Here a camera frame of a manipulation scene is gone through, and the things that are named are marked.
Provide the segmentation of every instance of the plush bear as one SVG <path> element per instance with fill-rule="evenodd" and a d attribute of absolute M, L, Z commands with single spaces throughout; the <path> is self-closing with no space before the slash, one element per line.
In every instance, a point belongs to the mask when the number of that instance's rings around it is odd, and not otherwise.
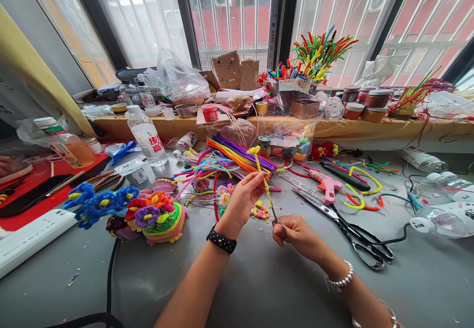
<path fill-rule="evenodd" d="M 227 104 L 232 107 L 233 111 L 238 111 L 242 108 L 244 108 L 248 101 L 250 101 L 250 96 L 245 96 L 243 94 L 236 94 L 234 96 L 231 96 L 227 100 Z"/>

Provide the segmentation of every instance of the pink glue gun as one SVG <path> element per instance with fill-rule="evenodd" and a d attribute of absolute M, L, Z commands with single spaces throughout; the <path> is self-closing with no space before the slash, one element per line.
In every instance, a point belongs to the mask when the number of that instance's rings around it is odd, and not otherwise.
<path fill-rule="evenodd" d="M 336 181 L 326 175 L 325 173 L 322 173 L 317 170 L 308 170 L 308 175 L 313 179 L 321 184 L 318 186 L 318 188 L 324 190 L 326 193 L 324 196 L 322 196 L 322 202 L 325 205 L 332 205 L 334 204 L 335 200 L 335 193 L 334 190 L 340 191 L 342 189 L 342 183 L 339 181 Z"/>

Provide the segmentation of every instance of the hand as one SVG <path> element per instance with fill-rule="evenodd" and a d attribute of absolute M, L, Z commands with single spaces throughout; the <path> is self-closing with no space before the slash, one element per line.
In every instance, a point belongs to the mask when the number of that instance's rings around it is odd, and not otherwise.
<path fill-rule="evenodd" d="M 253 172 L 236 185 L 226 211 L 216 226 L 216 232 L 229 239 L 237 238 L 250 217 L 250 210 L 265 193 L 265 175 L 263 172 Z"/>
<path fill-rule="evenodd" d="M 300 254 L 316 264 L 321 264 L 328 254 L 333 253 L 326 242 L 301 216 L 291 214 L 278 218 L 278 224 L 273 227 L 273 240 L 280 247 L 284 246 L 285 229 L 287 241 Z"/>
<path fill-rule="evenodd" d="M 11 174 L 11 157 L 0 156 L 0 177 L 5 177 Z"/>

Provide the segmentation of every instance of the pearl bracelet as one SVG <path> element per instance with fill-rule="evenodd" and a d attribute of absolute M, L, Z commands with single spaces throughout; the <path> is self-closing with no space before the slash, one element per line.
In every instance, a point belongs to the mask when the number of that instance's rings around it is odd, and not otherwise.
<path fill-rule="evenodd" d="M 352 281 L 352 278 L 354 277 L 354 268 L 352 267 L 352 264 L 346 260 L 344 261 L 349 266 L 348 275 L 341 281 L 331 281 L 329 278 L 327 279 L 329 283 L 336 288 L 342 288 L 342 287 L 347 286 Z"/>

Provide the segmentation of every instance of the gray table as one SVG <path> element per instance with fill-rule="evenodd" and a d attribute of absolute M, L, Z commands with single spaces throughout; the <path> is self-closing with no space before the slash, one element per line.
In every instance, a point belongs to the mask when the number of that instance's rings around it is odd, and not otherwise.
<path fill-rule="evenodd" d="M 393 153 L 368 154 L 379 162 L 400 161 Z M 170 176 L 177 168 L 182 165 L 171 159 L 155 172 Z M 377 177 L 395 184 L 395 192 L 406 196 L 401 175 Z M 315 185 L 312 180 L 301 180 Z M 375 273 L 355 256 L 336 225 L 293 194 L 288 183 L 275 176 L 271 184 L 284 189 L 273 195 L 275 206 L 282 207 L 277 210 L 279 214 L 302 215 L 393 307 L 406 327 L 474 325 L 472 238 L 450 241 L 408 228 L 407 240 L 391 245 L 393 264 Z M 387 216 L 348 208 L 342 199 L 337 196 L 336 206 L 346 218 L 382 240 L 399 237 L 402 226 L 412 217 L 411 207 L 399 199 L 386 197 Z M 430 201 L 448 200 L 441 197 Z M 119 245 L 112 311 L 126 327 L 153 325 L 204 245 L 215 221 L 213 208 L 189 206 L 187 210 L 189 219 L 178 242 L 149 247 L 140 239 Z M 70 229 L 1 279 L 0 327 L 45 327 L 105 311 L 107 269 L 114 245 L 105 225 L 104 219 L 90 230 Z M 77 268 L 80 275 L 67 287 Z M 219 285 L 207 326 L 288 328 L 293 324 L 351 327 L 348 310 L 334 290 L 328 292 L 323 272 L 291 246 L 279 248 L 272 240 L 271 223 L 250 219 Z"/>

